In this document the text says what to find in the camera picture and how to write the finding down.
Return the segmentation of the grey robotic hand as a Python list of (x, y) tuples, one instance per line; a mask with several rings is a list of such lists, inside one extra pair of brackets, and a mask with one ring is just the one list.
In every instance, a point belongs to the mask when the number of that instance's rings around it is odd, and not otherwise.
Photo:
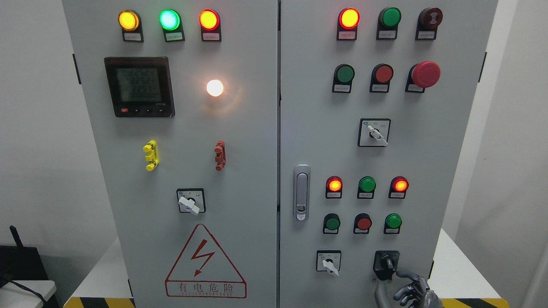
[[(396, 271), (400, 278), (408, 278), (411, 283), (400, 288), (394, 295), (393, 300), (399, 301), (400, 306), (404, 307), (408, 302), (410, 308), (442, 308), (442, 300), (430, 289), (427, 280), (415, 273), (409, 271)], [(376, 306), (378, 308), (391, 308), (391, 301), (386, 294), (386, 283), (378, 282), (374, 293)]]

